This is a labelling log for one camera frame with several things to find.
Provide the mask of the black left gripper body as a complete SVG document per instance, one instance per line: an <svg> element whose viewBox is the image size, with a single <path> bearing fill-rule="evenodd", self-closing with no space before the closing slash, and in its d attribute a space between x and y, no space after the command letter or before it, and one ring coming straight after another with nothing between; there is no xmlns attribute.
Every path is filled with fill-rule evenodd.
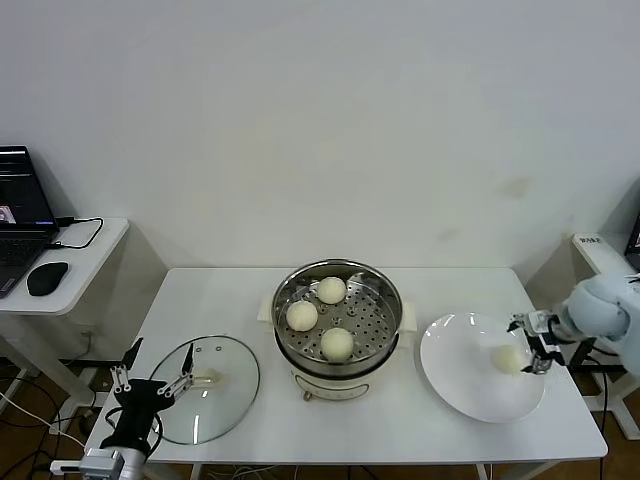
<svg viewBox="0 0 640 480"><path fill-rule="evenodd" d="M105 415L106 421L110 421L115 413L118 413L119 417L112 434L101 441L100 448L155 450L164 433L159 413L173 406L173 395L158 393L166 386L164 381L132 379L129 386L129 391L115 394L119 406L109 410ZM155 443L150 445L148 437L154 420L159 421L159 433Z"/></svg>

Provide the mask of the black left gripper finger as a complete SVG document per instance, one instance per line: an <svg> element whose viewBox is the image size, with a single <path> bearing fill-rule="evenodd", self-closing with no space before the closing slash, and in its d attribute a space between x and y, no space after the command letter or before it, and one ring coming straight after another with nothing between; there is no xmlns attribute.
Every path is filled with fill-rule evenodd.
<svg viewBox="0 0 640 480"><path fill-rule="evenodd" d="M158 396L165 398L180 398L193 384L193 353L194 344L189 345L185 355L180 375L167 385L157 390Z"/></svg>
<svg viewBox="0 0 640 480"><path fill-rule="evenodd" d="M124 353L121 361L117 365L110 368L110 373L113 380L113 391L115 394L130 392L132 390L128 372L134 365L142 342L143 338L138 338L134 342L134 344Z"/></svg>

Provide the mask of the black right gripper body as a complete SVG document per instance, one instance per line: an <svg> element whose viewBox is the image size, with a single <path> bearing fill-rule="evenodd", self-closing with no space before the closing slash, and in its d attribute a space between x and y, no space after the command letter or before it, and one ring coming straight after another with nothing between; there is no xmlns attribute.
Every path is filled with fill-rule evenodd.
<svg viewBox="0 0 640 480"><path fill-rule="evenodd" d="M566 366L559 338L553 332L557 323L557 319L547 319L541 331L533 331L529 335L532 352L530 368L550 368L553 363L561 367Z"/></svg>

